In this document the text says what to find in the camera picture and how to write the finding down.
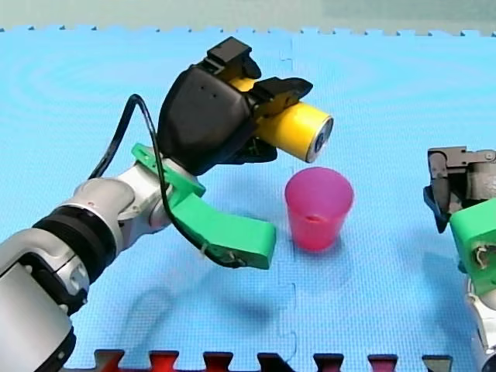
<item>yellow can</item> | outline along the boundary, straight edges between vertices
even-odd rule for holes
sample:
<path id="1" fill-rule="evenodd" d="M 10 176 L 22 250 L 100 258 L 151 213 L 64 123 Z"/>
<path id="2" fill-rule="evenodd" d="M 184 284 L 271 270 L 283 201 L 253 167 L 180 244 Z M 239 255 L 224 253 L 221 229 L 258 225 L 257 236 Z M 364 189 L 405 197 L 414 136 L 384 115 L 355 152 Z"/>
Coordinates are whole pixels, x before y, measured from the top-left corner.
<path id="1" fill-rule="evenodd" d="M 229 82 L 240 91 L 249 91 L 255 84 L 253 79 L 234 79 Z M 312 163 L 320 154 L 331 135 L 332 117 L 299 102 L 281 114 L 258 120 L 256 135 L 290 155 Z"/>

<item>metal can end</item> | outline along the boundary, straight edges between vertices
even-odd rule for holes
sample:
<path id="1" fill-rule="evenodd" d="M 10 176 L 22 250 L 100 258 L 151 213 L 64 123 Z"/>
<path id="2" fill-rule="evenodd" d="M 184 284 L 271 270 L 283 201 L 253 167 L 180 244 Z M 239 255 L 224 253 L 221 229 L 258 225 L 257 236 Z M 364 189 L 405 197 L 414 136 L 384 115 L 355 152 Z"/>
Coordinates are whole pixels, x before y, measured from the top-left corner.
<path id="1" fill-rule="evenodd" d="M 308 146 L 308 151 L 305 158 L 307 163 L 313 163 L 321 153 L 322 149 L 326 147 L 329 137 L 331 136 L 333 126 L 334 119 L 331 116 L 327 116 L 325 120 L 322 121 L 320 130 L 315 133 L 310 146 Z"/>

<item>interlocking foam tile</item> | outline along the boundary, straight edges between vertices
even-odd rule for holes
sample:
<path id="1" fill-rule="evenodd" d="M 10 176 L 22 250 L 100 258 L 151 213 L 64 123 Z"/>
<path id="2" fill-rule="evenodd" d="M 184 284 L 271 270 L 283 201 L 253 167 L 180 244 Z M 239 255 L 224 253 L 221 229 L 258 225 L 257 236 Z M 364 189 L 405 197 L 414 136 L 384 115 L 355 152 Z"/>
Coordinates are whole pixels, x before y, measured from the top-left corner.
<path id="1" fill-rule="evenodd" d="M 1 239 L 71 196 L 130 94 L 141 94 L 156 118 L 177 74 L 228 36 L 190 31 L 60 25 L 0 33 L 8 175 Z M 278 353 L 296 371 L 333 370 L 329 361 L 339 364 L 341 355 L 344 372 L 370 370 L 380 355 L 397 357 L 398 372 L 425 370 L 425 355 L 452 356 L 453 371 L 472 370 L 474 324 L 455 246 L 449 233 L 436 233 L 422 200 L 429 147 L 494 148 L 496 39 L 461 34 L 240 30 L 264 77 L 309 79 L 315 87 L 305 100 L 335 116 L 316 165 L 342 172 L 355 188 L 339 244 L 310 257 L 291 243 L 283 190 L 306 164 L 281 154 L 274 164 L 217 167 L 201 178 L 206 200 L 276 224 L 273 269 L 215 267 L 173 229 L 143 237 L 73 316 L 78 344 L 67 367 L 92 368 L 95 350 L 122 349 L 125 368 L 147 368 L 149 350 L 177 350 L 181 370 L 203 368 L 205 351 L 232 353 L 231 370 L 260 369 L 258 353 Z M 149 142 L 139 115 L 107 174 L 130 165 L 135 142 Z"/>

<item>green bracket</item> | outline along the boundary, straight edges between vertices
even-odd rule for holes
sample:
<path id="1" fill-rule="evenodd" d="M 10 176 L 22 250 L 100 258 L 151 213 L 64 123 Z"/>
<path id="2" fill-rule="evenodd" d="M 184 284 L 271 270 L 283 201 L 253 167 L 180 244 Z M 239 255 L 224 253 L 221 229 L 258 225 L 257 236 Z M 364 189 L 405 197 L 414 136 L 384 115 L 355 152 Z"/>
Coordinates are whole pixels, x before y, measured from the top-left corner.
<path id="1" fill-rule="evenodd" d="M 474 285 L 475 294 L 496 288 L 496 252 L 488 250 L 488 265 L 477 263 L 480 246 L 496 246 L 496 198 L 453 213 L 449 219 L 463 269 Z"/>
<path id="2" fill-rule="evenodd" d="M 132 153 L 138 162 L 158 175 L 152 149 L 137 143 Z M 205 187 L 166 164 L 164 177 L 173 186 L 169 196 L 171 211 L 205 250 L 226 263 L 237 260 L 248 267 L 270 267 L 276 243 L 274 225 L 215 210 L 202 200 Z"/>

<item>plastic cup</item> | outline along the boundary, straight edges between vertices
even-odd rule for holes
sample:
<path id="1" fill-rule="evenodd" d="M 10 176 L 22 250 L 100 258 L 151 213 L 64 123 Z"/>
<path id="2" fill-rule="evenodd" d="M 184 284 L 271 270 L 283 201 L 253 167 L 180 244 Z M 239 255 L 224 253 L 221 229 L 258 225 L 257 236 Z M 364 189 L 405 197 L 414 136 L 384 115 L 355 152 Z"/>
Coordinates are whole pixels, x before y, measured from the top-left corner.
<path id="1" fill-rule="evenodd" d="M 293 241 L 303 250 L 320 252 L 337 240 L 354 193 L 343 175 L 312 167 L 289 180 L 284 196 Z"/>

